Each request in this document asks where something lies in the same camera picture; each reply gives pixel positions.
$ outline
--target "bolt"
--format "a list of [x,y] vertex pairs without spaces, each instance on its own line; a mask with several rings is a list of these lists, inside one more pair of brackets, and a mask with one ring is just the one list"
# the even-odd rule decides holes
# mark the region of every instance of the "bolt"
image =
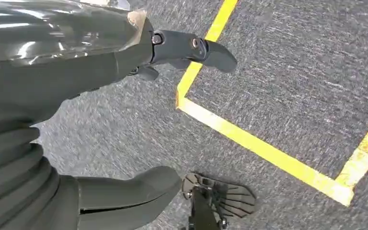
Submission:
[[191,42],[191,44],[193,45],[194,48],[198,48],[199,47],[199,42],[197,38],[194,38]]
[[159,34],[155,34],[153,37],[151,37],[151,42],[154,45],[158,45],[163,42],[163,38]]

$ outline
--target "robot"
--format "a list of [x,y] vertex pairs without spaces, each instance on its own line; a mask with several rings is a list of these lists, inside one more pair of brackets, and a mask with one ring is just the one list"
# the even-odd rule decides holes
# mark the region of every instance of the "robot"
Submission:
[[[211,217],[217,193],[205,191],[217,187],[186,182],[194,175],[184,183],[169,167],[125,181],[60,175],[43,148],[31,143],[39,137],[32,125],[49,119],[64,100],[125,77],[154,80],[153,66],[185,69],[191,61],[223,72],[237,65],[218,43],[154,30],[144,11],[73,0],[0,0],[0,230],[136,229],[153,221],[184,184],[186,198],[207,205]],[[240,215],[253,205],[254,198]],[[220,217],[233,212],[216,207]],[[191,220],[190,228],[195,225]]]

